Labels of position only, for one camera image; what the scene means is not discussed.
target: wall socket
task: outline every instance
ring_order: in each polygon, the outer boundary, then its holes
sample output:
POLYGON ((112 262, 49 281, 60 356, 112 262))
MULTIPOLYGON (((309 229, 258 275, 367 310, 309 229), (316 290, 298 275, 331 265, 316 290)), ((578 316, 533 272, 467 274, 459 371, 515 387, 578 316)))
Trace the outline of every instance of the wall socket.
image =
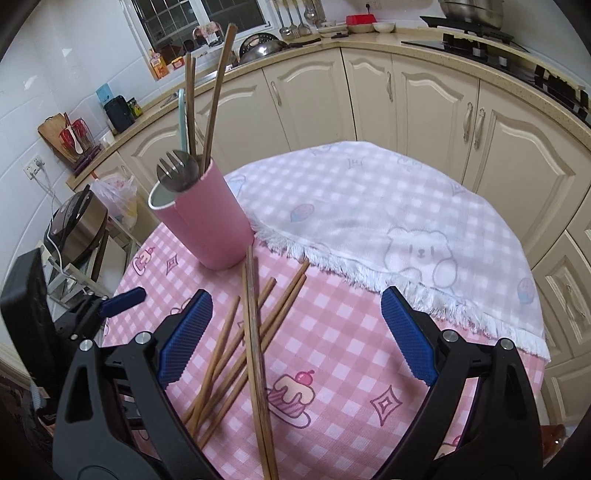
POLYGON ((41 155, 35 155, 28 165, 23 168, 24 172, 27 174, 30 180, 32 180, 41 170, 40 165, 45 165, 45 162, 41 158, 41 155))

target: cutting board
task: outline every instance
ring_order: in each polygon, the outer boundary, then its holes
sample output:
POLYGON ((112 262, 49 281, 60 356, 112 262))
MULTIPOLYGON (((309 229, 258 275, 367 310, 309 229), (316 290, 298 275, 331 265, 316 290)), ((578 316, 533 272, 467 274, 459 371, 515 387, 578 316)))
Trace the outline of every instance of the cutting board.
POLYGON ((65 127, 66 119, 61 113, 58 113, 57 115, 49 117, 39 125, 37 131, 50 145, 56 156, 65 163, 69 169, 74 170, 80 155, 71 154, 61 143, 60 133, 65 127))

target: tablecloth fringe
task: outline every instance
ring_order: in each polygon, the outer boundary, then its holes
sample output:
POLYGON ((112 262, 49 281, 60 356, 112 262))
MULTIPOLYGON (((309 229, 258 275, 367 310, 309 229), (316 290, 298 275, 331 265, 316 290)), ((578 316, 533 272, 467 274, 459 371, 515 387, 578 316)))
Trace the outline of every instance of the tablecloth fringe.
POLYGON ((473 332, 483 333, 493 340, 510 338, 524 352, 543 358, 546 362, 550 361, 550 351, 545 340, 527 330, 513 327, 475 306, 460 303, 441 290, 426 287, 401 274, 376 272, 355 260, 337 257, 311 245, 302 245, 264 225, 252 212, 247 212, 247 215, 256 238, 265 242, 272 252, 287 254, 298 260, 307 258, 319 269, 333 272, 345 278, 350 285, 369 291, 381 293, 389 286, 396 286, 415 310, 473 332))

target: pink cup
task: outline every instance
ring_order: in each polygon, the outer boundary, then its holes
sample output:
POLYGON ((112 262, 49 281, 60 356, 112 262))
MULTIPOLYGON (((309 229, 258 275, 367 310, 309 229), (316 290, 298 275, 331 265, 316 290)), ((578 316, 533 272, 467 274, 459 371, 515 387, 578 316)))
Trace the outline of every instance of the pink cup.
POLYGON ((158 182, 148 198, 152 211, 207 268, 225 270, 246 257, 254 233, 217 165, 184 193, 158 182))

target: blue gripper pad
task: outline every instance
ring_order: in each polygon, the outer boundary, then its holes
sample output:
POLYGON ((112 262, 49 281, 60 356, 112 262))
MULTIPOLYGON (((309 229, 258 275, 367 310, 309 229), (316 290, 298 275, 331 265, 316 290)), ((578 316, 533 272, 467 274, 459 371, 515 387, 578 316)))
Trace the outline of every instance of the blue gripper pad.
POLYGON ((158 382, 163 389, 181 378, 212 316, 212 296, 204 291, 160 350, 158 382))
POLYGON ((411 312, 389 288, 382 293, 382 316, 415 378, 432 386, 439 376, 435 370, 433 348, 411 312))
POLYGON ((139 305, 145 299, 146 291, 142 287, 135 287, 101 303, 99 317, 104 319, 114 317, 125 310, 139 305))

